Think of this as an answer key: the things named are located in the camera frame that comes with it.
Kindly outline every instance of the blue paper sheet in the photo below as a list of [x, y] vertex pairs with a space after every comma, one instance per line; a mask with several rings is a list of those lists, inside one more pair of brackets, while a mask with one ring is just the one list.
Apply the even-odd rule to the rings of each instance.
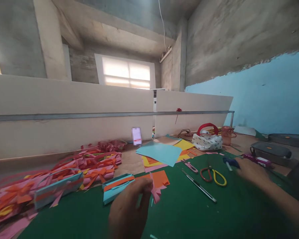
[[174, 166], [181, 152], [181, 148], [168, 144], [156, 143], [154, 141], [151, 141], [136, 150], [137, 154], [153, 158], [171, 167]]
[[178, 141], [181, 141], [181, 140], [182, 140], [181, 138], [172, 137], [172, 136], [170, 136], [169, 134], [165, 135], [165, 137], [167, 137], [167, 138], [171, 138], [171, 139], [174, 139], [174, 140], [178, 140]]

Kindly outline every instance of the hand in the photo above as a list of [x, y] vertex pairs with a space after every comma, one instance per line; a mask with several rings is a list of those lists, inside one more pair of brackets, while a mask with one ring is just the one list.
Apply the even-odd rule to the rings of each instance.
[[240, 169], [237, 170], [237, 173], [241, 177], [255, 184], [260, 189], [264, 189], [265, 186], [271, 184], [266, 170], [260, 165], [249, 159], [235, 158], [235, 160], [239, 163]]
[[[140, 178], [130, 183], [117, 196], [109, 215], [111, 238], [141, 238], [147, 220], [152, 188], [152, 179]], [[137, 208], [140, 194], [143, 196]]]

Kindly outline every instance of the red handle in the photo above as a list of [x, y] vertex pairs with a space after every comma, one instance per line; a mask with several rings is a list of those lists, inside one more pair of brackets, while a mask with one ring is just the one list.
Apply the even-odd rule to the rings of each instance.
[[[208, 171], [208, 174], [209, 174], [209, 180], [206, 179], [206, 178], [204, 178], [204, 176], [203, 176], [203, 171], [205, 171], [205, 170]], [[200, 170], [200, 176], [201, 176], [206, 182], [208, 182], [208, 183], [212, 181], [212, 176], [210, 175], [210, 170], [209, 170], [209, 168], [201, 169], [201, 170]]]
[[206, 123], [206, 124], [203, 124], [199, 127], [198, 131], [197, 131], [197, 134], [198, 136], [200, 136], [200, 131], [203, 129], [203, 128], [206, 128], [206, 127], [209, 127], [209, 126], [213, 126], [214, 127], [214, 134], [215, 135], [218, 135], [218, 128], [216, 127], [216, 125], [212, 124], [212, 123]]

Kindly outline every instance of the light blue paper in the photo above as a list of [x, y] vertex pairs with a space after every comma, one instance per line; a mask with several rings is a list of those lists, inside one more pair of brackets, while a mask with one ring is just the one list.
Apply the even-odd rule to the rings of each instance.
[[174, 140], [178, 140], [178, 141], [181, 141], [181, 140], [182, 140], [181, 138], [175, 138], [175, 137], [172, 137], [172, 136], [170, 136], [169, 134], [165, 135], [165, 137], [167, 137], [167, 138], [171, 138], [171, 139], [174, 139]]
[[154, 141], [140, 147], [136, 153], [153, 158], [161, 163], [174, 166], [182, 149], [173, 145], [156, 143]]
[[[40, 196], [42, 194], [45, 194], [47, 192], [57, 192], [57, 189], [61, 189], [62, 187], [66, 186], [66, 183], [67, 182], [74, 182], [74, 181], [77, 181], [79, 180], [80, 178], [83, 178], [83, 173], [79, 173], [79, 174], [75, 174], [71, 177], [68, 177], [66, 179], [62, 179], [58, 182], [55, 182], [55, 183], [52, 183], [46, 187], [43, 187], [39, 190], [36, 190], [35, 193], [34, 193], [34, 205], [35, 205], [35, 209], [39, 209], [51, 202], [53, 202], [55, 199], [56, 199], [56, 196], [55, 194], [49, 196], [49, 197], [46, 197], [40, 201], [37, 201], [37, 196]], [[66, 188], [62, 194], [62, 196], [65, 196], [67, 195], [68, 193], [70, 192], [75, 192], [77, 191], [80, 186], [82, 185], [83, 182], [81, 183], [77, 183], [76, 185], [73, 185], [71, 188]]]
[[[133, 176], [133, 174], [123, 174], [119, 177], [113, 178], [113, 179], [103, 183], [102, 188], [104, 189], [106, 186], [111, 185], [112, 183], [115, 183], [116, 181], [120, 181], [124, 178], [132, 177], [132, 176]], [[126, 183], [123, 183], [123, 184], [121, 184], [119, 186], [116, 186], [114, 188], [111, 188], [110, 190], [104, 192], [104, 195], [103, 195], [104, 205], [106, 205], [109, 202], [113, 201], [120, 194], [120, 192], [122, 192], [128, 186], [128, 184], [130, 184], [133, 181], [135, 181], [135, 179], [132, 180], [132, 181], [128, 181]]]

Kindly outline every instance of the metal pole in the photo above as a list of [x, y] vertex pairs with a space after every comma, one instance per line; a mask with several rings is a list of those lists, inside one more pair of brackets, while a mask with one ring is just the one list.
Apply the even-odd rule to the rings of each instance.
[[230, 119], [230, 127], [233, 127], [234, 112], [232, 112], [232, 118]]
[[37, 114], [37, 115], [0, 115], [0, 121], [18, 120], [59, 120], [123, 116], [154, 116], [154, 115], [198, 115], [198, 114], [227, 114], [234, 111], [181, 111], [181, 112], [121, 112], [121, 113], [84, 113], [84, 114]]

